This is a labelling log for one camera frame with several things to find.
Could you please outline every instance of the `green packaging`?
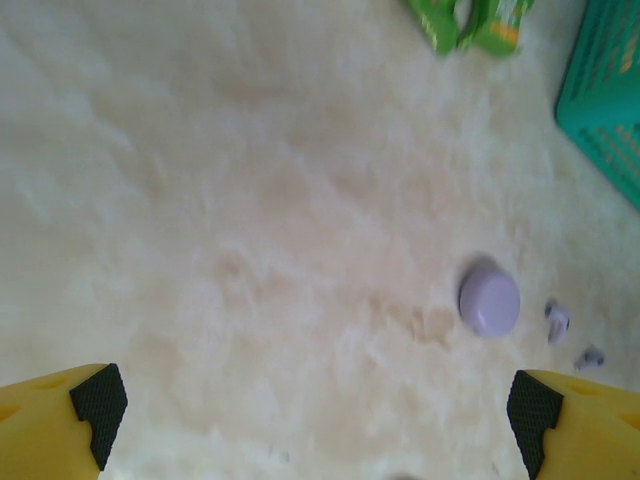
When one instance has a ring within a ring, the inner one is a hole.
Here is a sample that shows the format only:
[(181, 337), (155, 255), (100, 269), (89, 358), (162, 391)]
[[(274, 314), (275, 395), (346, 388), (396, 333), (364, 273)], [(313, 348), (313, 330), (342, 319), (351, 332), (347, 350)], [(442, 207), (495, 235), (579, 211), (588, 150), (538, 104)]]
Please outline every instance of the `green packaging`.
[(477, 45), (494, 55), (511, 55), (518, 48), (520, 20), (534, 0), (474, 0), (469, 25), (458, 47)]
[(457, 0), (407, 0), (436, 53), (446, 55), (458, 43), (458, 23), (454, 13)]

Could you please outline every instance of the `teal plastic basket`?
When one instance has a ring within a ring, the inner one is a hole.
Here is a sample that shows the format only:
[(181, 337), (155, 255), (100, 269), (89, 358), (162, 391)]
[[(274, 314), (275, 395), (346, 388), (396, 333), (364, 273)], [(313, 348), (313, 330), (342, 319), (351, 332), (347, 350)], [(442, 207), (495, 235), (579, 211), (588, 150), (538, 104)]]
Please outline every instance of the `teal plastic basket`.
[(640, 209), (640, 0), (590, 0), (558, 125)]

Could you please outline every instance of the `black rubber pad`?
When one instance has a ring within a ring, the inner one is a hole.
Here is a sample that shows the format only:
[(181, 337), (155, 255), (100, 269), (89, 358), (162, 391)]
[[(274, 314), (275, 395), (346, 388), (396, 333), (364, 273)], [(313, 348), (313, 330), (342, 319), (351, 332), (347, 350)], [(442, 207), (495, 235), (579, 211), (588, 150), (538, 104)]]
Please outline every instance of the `black rubber pad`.
[(564, 396), (519, 370), (513, 379), (507, 415), (516, 436), (522, 460), (535, 479), (544, 462), (542, 437), (548, 428), (556, 428)]
[(91, 453), (104, 470), (127, 408), (120, 371), (112, 363), (69, 392), (80, 421), (91, 424)]

